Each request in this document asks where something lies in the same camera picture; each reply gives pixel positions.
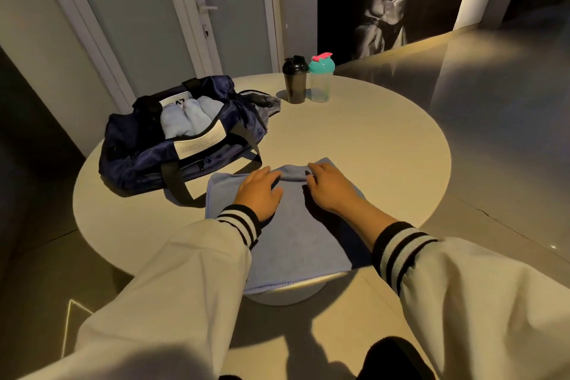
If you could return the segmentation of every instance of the white jacket sleeve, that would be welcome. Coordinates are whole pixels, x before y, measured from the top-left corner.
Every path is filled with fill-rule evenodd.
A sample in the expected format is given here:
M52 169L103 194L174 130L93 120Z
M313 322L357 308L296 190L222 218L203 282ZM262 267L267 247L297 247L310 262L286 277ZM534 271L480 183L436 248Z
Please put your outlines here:
M217 379L259 221L245 206L188 225L83 323L75 353L31 379Z
M372 258L442 380L570 378L570 289L403 222L381 233Z

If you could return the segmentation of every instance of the table top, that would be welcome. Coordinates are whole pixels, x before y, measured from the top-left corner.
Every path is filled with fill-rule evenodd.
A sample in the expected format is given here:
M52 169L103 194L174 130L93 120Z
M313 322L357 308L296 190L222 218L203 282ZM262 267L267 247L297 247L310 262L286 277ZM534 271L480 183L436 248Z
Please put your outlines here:
M234 79L235 90L272 95L285 89L282 74ZM328 157L366 198L395 218L420 226L443 197L451 155L436 122L408 99L352 78L334 76L331 100L282 102L259 144L264 165L306 165ZM99 176L100 143L75 182L73 209L89 245L112 265L136 275L176 230L204 218L204 209L180 207L163 189L120 197ZM221 169L234 173L248 160ZM186 182L194 198L210 175Z

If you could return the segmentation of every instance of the white label on bag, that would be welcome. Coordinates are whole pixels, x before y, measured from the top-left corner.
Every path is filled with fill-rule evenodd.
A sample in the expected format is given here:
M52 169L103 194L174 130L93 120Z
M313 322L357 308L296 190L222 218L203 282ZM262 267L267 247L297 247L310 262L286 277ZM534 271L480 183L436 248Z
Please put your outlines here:
M226 137L224 125L220 120L216 122L214 127L205 133L202 137L193 138L192 140L180 140L175 142L176 153L178 159L188 158L196 153L206 150L208 147L214 146Z
M182 104L184 104L184 101L186 101L187 99L190 99L191 97L192 97L192 95L190 95L190 92L186 91L186 92L182 92L182 93L179 93L177 95L174 95L174 96L170 96L169 98L165 98L159 102L163 108L166 107L168 104L172 104L173 102L175 102L176 104L178 104L182 107Z

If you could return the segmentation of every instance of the floor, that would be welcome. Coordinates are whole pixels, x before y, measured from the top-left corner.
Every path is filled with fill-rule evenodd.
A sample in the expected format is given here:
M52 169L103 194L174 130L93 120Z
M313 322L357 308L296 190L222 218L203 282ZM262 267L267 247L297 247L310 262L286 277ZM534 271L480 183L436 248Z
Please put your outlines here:
M540 35L475 31L354 64L343 75L407 96L444 131L452 178L425 231L474 241L570 287L568 41L565 27ZM6 380L68 354L81 322L124 285L77 230L73 181L71 174L40 190L4 276ZM373 269L361 269L296 305L244 298L224 373L244 380L353 378L370 345L388 335L419 348L398 298Z

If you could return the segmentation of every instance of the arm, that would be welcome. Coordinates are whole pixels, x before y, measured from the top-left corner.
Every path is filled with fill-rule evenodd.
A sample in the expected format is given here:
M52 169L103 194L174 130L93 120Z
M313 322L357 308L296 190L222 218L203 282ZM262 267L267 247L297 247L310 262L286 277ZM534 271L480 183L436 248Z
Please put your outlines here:
M83 323L75 353L28 379L217 379L230 345L259 221L281 174L264 168L217 219L188 225L114 301Z
M465 240L439 241L359 203L332 166L311 165L315 202L350 223L397 292L438 376L570 376L570 290L530 266Z

